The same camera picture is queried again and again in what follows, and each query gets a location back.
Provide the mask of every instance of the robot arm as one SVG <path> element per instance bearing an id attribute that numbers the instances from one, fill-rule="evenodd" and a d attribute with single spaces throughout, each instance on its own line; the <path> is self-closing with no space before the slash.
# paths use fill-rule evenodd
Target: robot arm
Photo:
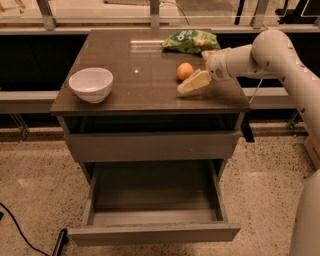
<path id="1" fill-rule="evenodd" d="M 286 89 L 320 144 L 320 79 L 299 59 L 288 36 L 278 30 L 259 34 L 252 45 L 224 49 L 210 56 L 207 71 L 214 80 L 245 76 L 276 77 Z M 290 256 L 320 255 L 320 170 L 309 179 L 297 209 Z"/>
<path id="2" fill-rule="evenodd" d="M 252 45 L 220 50 L 209 56 L 206 69 L 216 81 L 277 78 L 320 144 L 320 79 L 301 62 L 285 33 L 267 30 Z"/>

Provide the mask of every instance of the terrazzo floor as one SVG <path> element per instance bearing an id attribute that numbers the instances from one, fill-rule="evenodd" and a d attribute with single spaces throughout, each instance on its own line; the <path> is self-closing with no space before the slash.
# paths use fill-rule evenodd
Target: terrazzo floor
<path id="1" fill-rule="evenodd" d="M 28 240 L 51 255 L 59 231 L 81 225 L 89 185 L 59 130 L 31 132 L 24 143 L 18 138 L 16 132 L 0 131 L 0 202 Z M 232 242 L 80 248 L 70 240 L 62 255 L 288 255 L 298 200 L 315 171 L 305 138 L 272 133 L 256 137 L 255 143 L 240 138 L 220 181 L 229 222 L 241 225 Z M 0 255 L 41 255 L 0 211 Z"/>

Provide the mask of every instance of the green bag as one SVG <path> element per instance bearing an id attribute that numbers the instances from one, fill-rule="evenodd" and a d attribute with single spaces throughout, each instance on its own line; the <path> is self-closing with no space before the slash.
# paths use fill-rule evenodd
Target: green bag
<path id="1" fill-rule="evenodd" d="M 183 53 L 201 53 L 202 51 L 213 50 L 217 44 L 215 34 L 200 30 L 183 30 L 174 33 L 161 43 L 165 49 Z"/>

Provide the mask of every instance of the countertop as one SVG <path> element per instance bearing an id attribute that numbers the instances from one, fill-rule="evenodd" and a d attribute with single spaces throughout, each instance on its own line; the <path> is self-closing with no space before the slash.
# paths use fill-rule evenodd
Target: countertop
<path id="1" fill-rule="evenodd" d="M 236 79 L 212 81 L 210 85 L 181 96 L 177 67 L 189 62 L 205 69 L 201 55 L 163 50 L 160 42 L 176 31 L 93 30 L 87 37 L 56 100 L 53 115 L 89 116 L 156 113 L 238 113 L 250 110 L 247 97 Z M 69 88 L 75 72 L 102 67 L 114 76 L 110 95 L 101 103 L 80 100 Z"/>

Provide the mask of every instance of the gray cabinet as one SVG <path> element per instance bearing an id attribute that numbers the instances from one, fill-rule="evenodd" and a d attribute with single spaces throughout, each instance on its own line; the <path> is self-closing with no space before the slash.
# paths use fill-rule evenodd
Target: gray cabinet
<path id="1" fill-rule="evenodd" d="M 236 80 L 180 97 L 175 67 L 188 61 L 203 69 L 201 57 L 130 51 L 130 40 L 168 35 L 91 32 L 69 75 L 107 68 L 112 93 L 85 103 L 66 80 L 51 107 L 91 185 L 83 225 L 68 230 L 79 246 L 232 241 L 240 229 L 228 222 L 219 179 L 250 110 L 247 98 Z M 134 77 L 131 66 L 143 75 Z"/>

